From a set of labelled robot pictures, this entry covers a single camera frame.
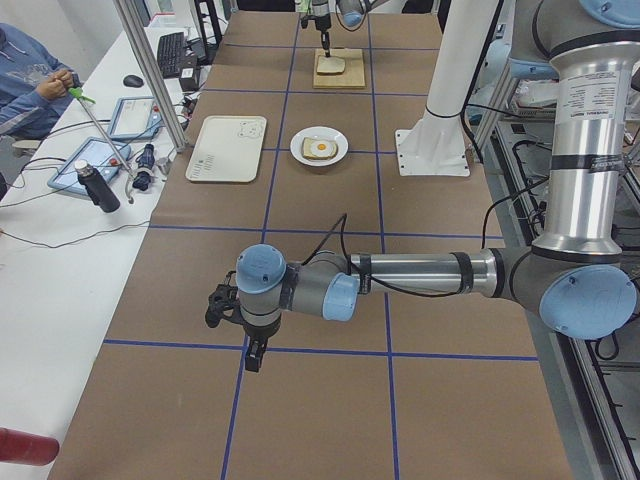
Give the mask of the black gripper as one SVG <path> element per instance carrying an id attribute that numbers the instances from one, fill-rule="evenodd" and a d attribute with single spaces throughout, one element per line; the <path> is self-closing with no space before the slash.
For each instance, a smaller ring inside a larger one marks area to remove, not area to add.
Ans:
<path id="1" fill-rule="evenodd" d="M 243 329 L 249 337 L 249 344 L 244 355 L 244 368 L 246 371 L 260 371 L 267 351 L 268 340 L 278 332 L 280 326 L 281 316 L 269 319 L 264 325 L 255 325 L 248 320 L 243 321 Z"/>
<path id="2" fill-rule="evenodd" d="M 331 11 L 328 0 L 302 0 L 301 1 L 301 27 L 306 29 L 310 22 L 321 35 L 321 46 L 326 56 L 331 55 L 330 35 Z"/>

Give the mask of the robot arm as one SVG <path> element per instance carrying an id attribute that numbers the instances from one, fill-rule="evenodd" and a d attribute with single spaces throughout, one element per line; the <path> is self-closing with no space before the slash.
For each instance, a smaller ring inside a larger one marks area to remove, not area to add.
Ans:
<path id="1" fill-rule="evenodd" d="M 439 298 L 478 292 L 521 305 L 551 330 L 595 340 L 631 317 L 637 293 L 620 269 L 611 228 L 632 69 L 639 59 L 635 1 L 519 1 L 512 71 L 551 67 L 559 78 L 542 234 L 525 248 L 475 254 L 347 254 L 322 249 L 287 262 L 276 248 L 245 249 L 236 264 L 236 315 L 258 371 L 283 311 L 346 321 L 374 289 Z"/>
<path id="2" fill-rule="evenodd" d="M 373 9 L 384 5 L 385 1 L 353 0 L 335 2 L 338 23 L 346 30 L 358 29 L 365 17 Z M 299 14 L 300 25 L 303 29 L 312 22 L 320 32 L 321 46 L 327 58 L 331 57 L 331 42 L 329 30 L 331 28 L 331 9 L 327 0 L 295 0 L 295 11 Z"/>

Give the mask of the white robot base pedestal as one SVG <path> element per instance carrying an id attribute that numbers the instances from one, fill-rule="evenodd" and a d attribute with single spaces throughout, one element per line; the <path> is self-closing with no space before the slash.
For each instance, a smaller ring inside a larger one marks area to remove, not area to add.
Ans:
<path id="1" fill-rule="evenodd" d="M 467 176 L 459 118 L 474 70 L 465 51 L 470 1 L 450 5 L 423 117 L 410 130 L 398 130 L 397 154 L 404 176 Z"/>

